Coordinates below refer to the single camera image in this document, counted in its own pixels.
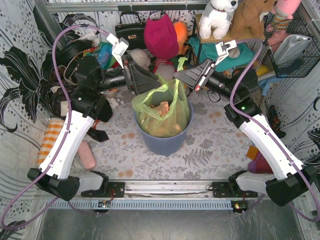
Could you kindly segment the green plastic trash bag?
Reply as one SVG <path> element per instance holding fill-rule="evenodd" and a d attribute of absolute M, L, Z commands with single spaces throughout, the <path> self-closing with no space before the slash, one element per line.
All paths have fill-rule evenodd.
<path fill-rule="evenodd" d="M 172 64 L 157 63 L 155 75 L 160 87 L 133 98 L 137 124 L 148 135 L 169 138 L 182 133 L 188 126 L 191 110 L 188 105 L 184 84 L 173 77 L 183 70 L 187 59 L 178 59 L 177 68 Z"/>

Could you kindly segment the blue trash bin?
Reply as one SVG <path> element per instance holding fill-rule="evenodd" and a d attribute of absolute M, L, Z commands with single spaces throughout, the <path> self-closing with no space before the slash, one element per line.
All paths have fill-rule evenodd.
<path fill-rule="evenodd" d="M 187 100 L 188 108 L 189 108 L 189 120 L 187 127 L 179 134 L 171 137 L 155 137 L 144 132 L 138 124 L 137 114 L 133 112 L 133 120 L 135 125 L 137 126 L 143 142 L 146 147 L 154 154 L 160 156 L 170 156 L 176 153 L 183 145 L 185 139 L 187 138 L 187 132 L 193 122 L 194 119 L 194 109 L 189 100 Z"/>

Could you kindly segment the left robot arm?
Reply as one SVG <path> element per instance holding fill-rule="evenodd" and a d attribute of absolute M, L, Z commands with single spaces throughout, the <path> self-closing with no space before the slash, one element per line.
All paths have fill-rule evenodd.
<path fill-rule="evenodd" d="M 65 201 L 80 193 L 83 197 L 112 195 L 106 174 L 91 170 L 84 176 L 70 176 L 71 165 L 95 120 L 107 122 L 113 112 L 102 95 L 105 90 L 127 86 L 136 95 L 160 86 L 159 78 L 139 66 L 130 54 L 120 59 L 121 65 L 104 71 L 94 56 L 77 61 L 74 91 L 64 125 L 45 160 L 31 168 L 27 177 L 39 189 Z"/>

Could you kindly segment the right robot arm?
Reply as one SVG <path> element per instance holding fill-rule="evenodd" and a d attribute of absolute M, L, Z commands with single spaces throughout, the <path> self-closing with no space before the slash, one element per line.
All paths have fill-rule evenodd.
<path fill-rule="evenodd" d="M 317 170 L 305 165 L 287 149 L 250 98 L 251 92 L 259 86 L 251 66 L 232 78 L 225 77 L 215 68 L 216 62 L 206 59 L 201 65 L 177 71 L 173 76 L 196 92 L 207 87 L 229 97 L 230 102 L 224 107 L 228 120 L 250 138 L 272 170 L 271 173 L 237 172 L 233 175 L 232 186 L 243 192 L 267 195 L 278 206 L 289 204 L 311 189 Z"/>

